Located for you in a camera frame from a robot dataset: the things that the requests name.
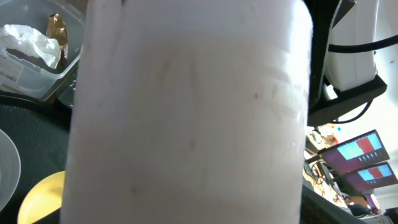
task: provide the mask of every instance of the brown wrapper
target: brown wrapper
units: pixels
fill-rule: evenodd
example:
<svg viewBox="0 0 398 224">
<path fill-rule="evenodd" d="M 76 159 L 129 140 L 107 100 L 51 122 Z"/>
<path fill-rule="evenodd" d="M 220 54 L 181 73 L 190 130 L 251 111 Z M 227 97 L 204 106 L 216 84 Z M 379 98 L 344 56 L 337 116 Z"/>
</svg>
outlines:
<svg viewBox="0 0 398 224">
<path fill-rule="evenodd" d="M 49 17 L 47 30 L 45 32 L 47 37 L 56 39 L 61 46 L 61 63 L 66 66 L 68 59 L 68 35 L 67 28 L 64 21 L 58 13 Z"/>
</svg>

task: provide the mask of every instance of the yellow plate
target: yellow plate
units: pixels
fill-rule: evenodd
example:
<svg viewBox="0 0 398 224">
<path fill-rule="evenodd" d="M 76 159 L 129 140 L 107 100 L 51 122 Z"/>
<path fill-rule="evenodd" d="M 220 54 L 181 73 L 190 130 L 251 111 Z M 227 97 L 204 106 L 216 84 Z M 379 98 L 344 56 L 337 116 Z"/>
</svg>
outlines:
<svg viewBox="0 0 398 224">
<path fill-rule="evenodd" d="M 34 223 L 61 207 L 65 171 L 52 174 L 26 195 L 18 213 L 18 224 Z"/>
</svg>

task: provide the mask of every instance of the plastic bin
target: plastic bin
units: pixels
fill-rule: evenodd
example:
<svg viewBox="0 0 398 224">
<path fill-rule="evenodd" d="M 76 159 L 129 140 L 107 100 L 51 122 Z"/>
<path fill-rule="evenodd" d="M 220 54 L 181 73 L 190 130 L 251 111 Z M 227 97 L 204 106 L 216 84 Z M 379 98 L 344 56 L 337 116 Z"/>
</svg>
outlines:
<svg viewBox="0 0 398 224">
<path fill-rule="evenodd" d="M 0 45 L 2 86 L 34 98 L 43 97 L 57 80 L 72 72 L 77 66 L 85 24 L 83 15 L 63 0 L 0 0 L 0 27 L 4 24 L 28 25 L 45 34 L 47 19 L 56 12 L 65 21 L 67 28 L 67 65 L 58 70 L 45 70 L 9 54 L 6 48 Z"/>
</svg>

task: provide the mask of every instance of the white bowl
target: white bowl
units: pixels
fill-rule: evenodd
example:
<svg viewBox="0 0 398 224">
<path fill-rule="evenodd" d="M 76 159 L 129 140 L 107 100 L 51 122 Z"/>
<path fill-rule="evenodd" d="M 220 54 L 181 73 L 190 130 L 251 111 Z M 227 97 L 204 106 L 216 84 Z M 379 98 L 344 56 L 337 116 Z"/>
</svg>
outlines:
<svg viewBox="0 0 398 224">
<path fill-rule="evenodd" d="M 21 160 L 17 147 L 6 133 L 0 130 L 0 211 L 13 195 L 21 174 Z"/>
</svg>

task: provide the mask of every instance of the label on container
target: label on container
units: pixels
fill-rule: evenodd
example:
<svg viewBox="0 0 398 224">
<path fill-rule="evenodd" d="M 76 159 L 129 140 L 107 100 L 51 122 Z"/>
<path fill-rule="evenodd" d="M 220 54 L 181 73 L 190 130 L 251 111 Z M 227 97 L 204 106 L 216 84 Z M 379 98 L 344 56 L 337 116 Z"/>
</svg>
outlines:
<svg viewBox="0 0 398 224">
<path fill-rule="evenodd" d="M 23 71 L 24 67 L 22 65 L 0 53 L 0 77 L 17 83 Z"/>
</svg>

